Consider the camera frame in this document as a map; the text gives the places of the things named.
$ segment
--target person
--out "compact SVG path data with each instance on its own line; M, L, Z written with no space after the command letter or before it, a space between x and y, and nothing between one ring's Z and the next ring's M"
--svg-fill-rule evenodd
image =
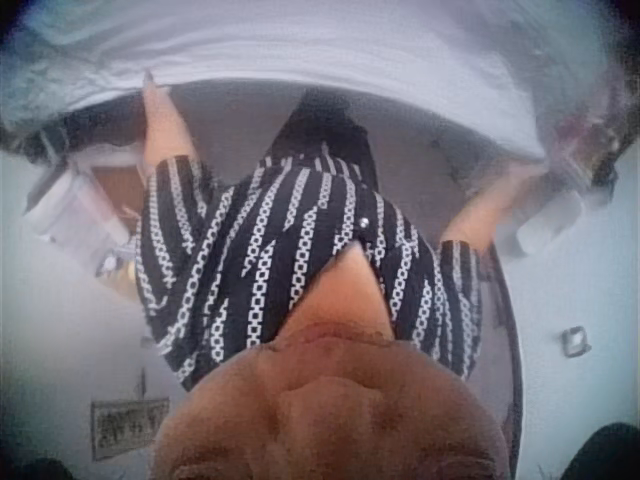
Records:
M507 478L463 383L480 343L478 254L535 169L512 167L431 248L378 193L367 132L309 90L233 186L150 76L136 278L188 399L153 478Z

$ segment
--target white bedding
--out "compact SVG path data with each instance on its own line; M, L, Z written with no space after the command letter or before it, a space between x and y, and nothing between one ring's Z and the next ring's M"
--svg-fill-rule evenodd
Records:
M518 66L533 71L528 56L540 55L527 15L506 0L40 2L2 52L2 121L19 129L112 99L139 88L148 68L163 84L243 78L368 92L539 158L544 100L532 96L538 77Z

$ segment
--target shirt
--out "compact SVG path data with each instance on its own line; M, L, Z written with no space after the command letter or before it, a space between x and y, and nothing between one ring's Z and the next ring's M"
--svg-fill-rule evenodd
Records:
M266 157L237 185L170 158L148 179L136 273L152 336L190 390L236 353L275 338L314 277L353 241L389 307L395 337L466 378L479 350L477 256L436 250L398 208L325 155Z

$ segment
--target white wall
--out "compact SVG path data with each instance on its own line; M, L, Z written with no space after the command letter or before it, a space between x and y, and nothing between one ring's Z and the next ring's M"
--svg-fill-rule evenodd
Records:
M545 251L501 255L523 356L520 479L538 480L538 465L559 475L599 427L638 422L639 159L635 145L618 162L613 202ZM576 325L593 350L565 358L559 335Z
M2 437L21 461L60 459L79 479L146 478L149 452L91 461L91 400L133 399L142 367L148 396L182 397L154 350L142 350L141 307L98 284L21 221L40 174L3 155Z

